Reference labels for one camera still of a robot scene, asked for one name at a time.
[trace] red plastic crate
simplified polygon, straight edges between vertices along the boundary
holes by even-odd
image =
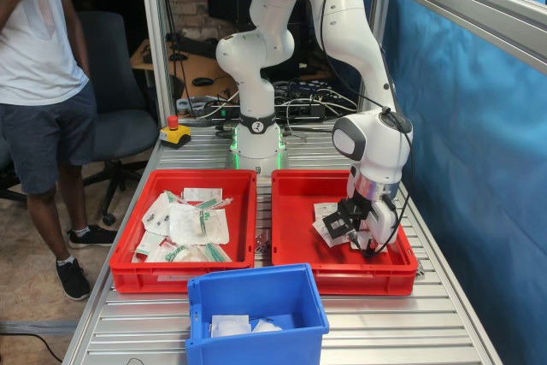
[[[280,170],[272,175],[272,262],[308,262],[319,292],[342,295],[409,295],[418,262],[402,227],[386,253],[363,259],[349,244],[332,248],[317,233],[315,203],[346,197],[348,171]]]
[[[144,234],[142,218],[157,197],[169,190],[179,195],[185,187],[221,188],[230,242],[222,249],[232,262],[139,262],[131,259]],[[256,173],[250,170],[161,170],[150,173],[114,254],[110,270],[119,292],[186,292],[188,280],[214,271],[253,268],[255,265]]]

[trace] wooden desk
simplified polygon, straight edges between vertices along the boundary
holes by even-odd
[[[144,53],[143,50],[146,46],[150,45],[150,41],[146,39],[133,53],[131,56],[131,66],[135,70],[154,70],[154,66],[150,63],[145,63],[143,61]],[[171,56],[173,51],[171,49],[171,42],[166,42],[166,49],[168,54]],[[193,55],[191,53],[185,53],[184,55],[188,56],[187,60],[183,61],[185,65],[185,74],[186,81],[188,82],[188,93],[191,97],[195,96],[214,96],[223,91],[224,89],[230,89],[231,94],[235,93],[238,90],[236,82],[228,73],[221,69],[219,63],[216,59],[209,59],[208,57]],[[183,80],[182,70],[180,68],[179,62],[168,62],[169,63],[169,72],[171,75],[174,75],[174,64],[177,64],[177,77]],[[212,85],[203,85],[201,87],[195,87],[191,81],[197,77],[209,77],[210,79],[217,79],[222,76],[222,79],[218,79]]]

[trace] blue backdrop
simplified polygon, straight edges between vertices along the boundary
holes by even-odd
[[[384,46],[413,199],[504,363],[547,363],[547,77],[412,0]]]

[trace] sock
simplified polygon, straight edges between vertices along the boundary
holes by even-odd
[[[74,234],[76,234],[76,237],[82,238],[86,233],[88,233],[91,230],[89,229],[89,226],[87,226],[86,228],[82,228],[81,230],[72,230],[72,231]]]
[[[73,256],[70,256],[69,258],[67,258],[65,261],[57,261],[57,265],[59,267],[62,267],[63,265],[65,264],[68,264],[70,262],[73,262],[74,261],[74,257]]]

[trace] brick wall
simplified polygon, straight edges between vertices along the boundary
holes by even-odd
[[[188,38],[224,38],[237,32],[230,22],[209,17],[207,0],[169,0],[177,32]]]

